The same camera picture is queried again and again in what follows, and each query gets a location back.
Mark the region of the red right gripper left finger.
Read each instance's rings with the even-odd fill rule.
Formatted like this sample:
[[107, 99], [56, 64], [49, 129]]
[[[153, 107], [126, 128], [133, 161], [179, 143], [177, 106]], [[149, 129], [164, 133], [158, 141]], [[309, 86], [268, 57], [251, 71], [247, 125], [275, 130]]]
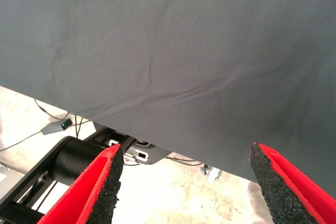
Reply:
[[70, 185], [39, 223], [111, 223], [122, 170], [121, 145], [106, 148]]

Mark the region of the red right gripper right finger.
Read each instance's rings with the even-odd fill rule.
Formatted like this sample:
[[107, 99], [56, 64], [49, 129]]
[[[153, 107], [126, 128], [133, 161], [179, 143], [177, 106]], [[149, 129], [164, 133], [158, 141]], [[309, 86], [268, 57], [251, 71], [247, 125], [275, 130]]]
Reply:
[[335, 223], [335, 199], [279, 152], [254, 142], [250, 165], [274, 223]]

